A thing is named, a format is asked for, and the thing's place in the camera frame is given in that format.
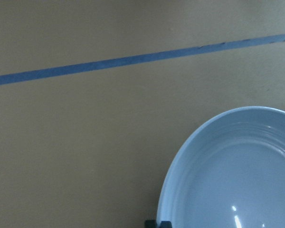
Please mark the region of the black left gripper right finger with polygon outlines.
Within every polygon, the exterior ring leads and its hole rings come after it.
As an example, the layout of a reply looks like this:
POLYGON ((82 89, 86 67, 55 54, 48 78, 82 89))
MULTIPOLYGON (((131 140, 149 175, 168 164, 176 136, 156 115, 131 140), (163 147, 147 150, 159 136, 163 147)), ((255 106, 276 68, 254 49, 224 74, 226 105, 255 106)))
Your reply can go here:
POLYGON ((160 223, 160 228, 172 228, 172 224, 170 221, 162 221, 160 223))

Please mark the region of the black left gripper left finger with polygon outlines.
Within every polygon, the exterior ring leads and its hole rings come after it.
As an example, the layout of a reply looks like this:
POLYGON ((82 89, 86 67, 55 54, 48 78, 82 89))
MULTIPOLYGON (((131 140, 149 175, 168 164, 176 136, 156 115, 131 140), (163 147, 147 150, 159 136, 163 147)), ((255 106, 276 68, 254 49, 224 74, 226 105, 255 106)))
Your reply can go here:
POLYGON ((156 220, 145 220, 144 228, 156 228, 156 220))

